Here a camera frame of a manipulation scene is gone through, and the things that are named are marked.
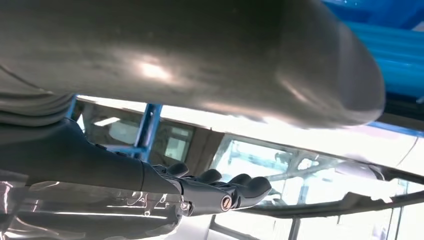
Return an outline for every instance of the blue support beam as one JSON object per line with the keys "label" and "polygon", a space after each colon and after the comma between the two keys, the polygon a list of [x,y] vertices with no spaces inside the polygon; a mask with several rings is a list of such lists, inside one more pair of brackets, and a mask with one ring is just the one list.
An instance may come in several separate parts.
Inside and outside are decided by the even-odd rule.
{"label": "blue support beam", "polygon": [[378,129],[384,129],[384,130],[388,130],[388,131],[396,132],[400,134],[424,138],[424,132],[422,131],[409,129],[402,126],[391,125],[384,122],[374,121],[369,123],[368,126],[378,128]]}
{"label": "blue support beam", "polygon": [[66,117],[67,118],[71,118],[72,117],[72,113],[74,112],[74,108],[75,108],[75,104],[77,103],[77,95],[74,95],[72,97],[72,102],[69,106],[69,110],[67,111]]}
{"label": "blue support beam", "polygon": [[142,149],[135,146],[124,146],[124,145],[103,145],[108,151],[120,152],[128,155],[140,154]]}
{"label": "blue support beam", "polygon": [[149,155],[155,141],[156,130],[161,121],[161,104],[147,104],[141,124],[138,129],[137,139],[134,147],[140,148],[141,152],[133,154],[134,157],[142,161],[149,162]]}

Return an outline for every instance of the blue pipe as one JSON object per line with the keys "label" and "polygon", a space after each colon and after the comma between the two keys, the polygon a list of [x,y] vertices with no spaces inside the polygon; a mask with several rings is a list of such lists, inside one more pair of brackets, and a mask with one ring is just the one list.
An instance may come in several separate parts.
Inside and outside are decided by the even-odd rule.
{"label": "blue pipe", "polygon": [[143,150],[134,146],[124,146],[124,145],[103,145],[108,151],[111,152],[120,152],[129,155],[140,154]]}
{"label": "blue pipe", "polygon": [[149,162],[149,155],[152,151],[153,142],[155,141],[156,130],[161,121],[161,111],[161,104],[147,104],[134,144],[134,147],[141,149],[141,152],[134,153],[133,156],[135,158]]}
{"label": "blue pipe", "polygon": [[424,32],[347,24],[378,63],[388,93],[424,96]]}

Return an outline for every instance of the fluorescent light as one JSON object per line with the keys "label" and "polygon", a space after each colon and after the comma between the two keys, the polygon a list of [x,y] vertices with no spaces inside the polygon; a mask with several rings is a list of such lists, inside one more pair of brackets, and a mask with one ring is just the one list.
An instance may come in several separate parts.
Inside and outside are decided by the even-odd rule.
{"label": "fluorescent light", "polygon": [[94,125],[99,126],[99,127],[104,127],[108,124],[113,124],[115,122],[118,122],[119,120],[121,120],[121,119],[119,119],[117,117],[110,117],[108,119],[95,122]]}

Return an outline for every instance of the window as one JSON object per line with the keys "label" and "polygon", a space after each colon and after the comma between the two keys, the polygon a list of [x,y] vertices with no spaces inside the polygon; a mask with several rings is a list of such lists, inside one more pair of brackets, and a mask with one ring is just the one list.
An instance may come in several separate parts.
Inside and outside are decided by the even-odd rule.
{"label": "window", "polygon": [[161,156],[184,162],[193,138],[193,132],[194,127],[192,126],[162,121],[157,129],[152,151]]}
{"label": "window", "polygon": [[[108,146],[134,146],[142,118],[142,112],[82,100],[77,101],[72,115],[90,142]],[[192,126],[162,120],[150,153],[151,163],[169,166],[184,162],[193,132]]]}
{"label": "window", "polygon": [[[350,164],[349,161],[332,156],[226,135],[211,168],[220,171],[224,181],[229,181],[242,173],[252,177],[267,176],[272,190],[260,204],[296,205],[338,201],[347,192],[364,193],[363,191],[375,191],[380,186],[367,182],[372,183],[372,179],[365,178],[362,182],[361,178],[355,178],[356,174],[367,173],[353,172],[360,170],[351,168]],[[403,194],[405,186],[402,180],[394,180],[390,182],[390,185],[392,184],[395,185],[394,195]],[[418,215],[424,212],[424,204],[405,207],[407,208],[414,208],[410,212],[416,212]],[[236,236],[238,239],[283,240],[288,239],[293,229],[297,234],[292,236],[296,236],[297,240],[394,240],[397,226],[391,223],[396,216],[399,216],[396,210],[385,209],[342,216],[296,219],[296,221],[230,212],[217,215],[211,224],[211,229],[215,231],[221,229],[223,234],[232,231],[231,236]],[[418,222],[417,218],[416,214],[410,213],[409,223],[405,224],[404,228],[410,229],[416,226],[413,223]],[[299,224],[298,228],[292,227],[292,224]],[[413,238],[408,235],[411,232],[405,230],[406,236],[398,239],[418,239],[418,236]]]}
{"label": "window", "polygon": [[101,145],[133,146],[143,115],[86,101],[77,101],[73,118],[87,139]]}
{"label": "window", "polygon": [[[415,193],[423,190],[423,185],[407,184],[407,192]],[[400,225],[397,240],[421,240],[421,225],[424,221],[424,203],[404,206],[400,208]]]}
{"label": "window", "polygon": [[232,211],[216,215],[211,229],[233,231],[232,237],[238,239],[284,240],[289,237],[291,225],[291,219]]}

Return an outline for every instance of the reflective metal surface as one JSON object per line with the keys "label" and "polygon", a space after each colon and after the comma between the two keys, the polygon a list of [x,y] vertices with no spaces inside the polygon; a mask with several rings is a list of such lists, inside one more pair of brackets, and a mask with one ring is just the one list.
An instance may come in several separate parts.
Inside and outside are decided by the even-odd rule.
{"label": "reflective metal surface", "polygon": [[0,0],[0,65],[37,91],[304,128],[365,124],[380,71],[317,0]]}
{"label": "reflective metal surface", "polygon": [[0,182],[1,239],[144,239],[172,233],[188,213],[180,195],[54,181],[24,185]]}

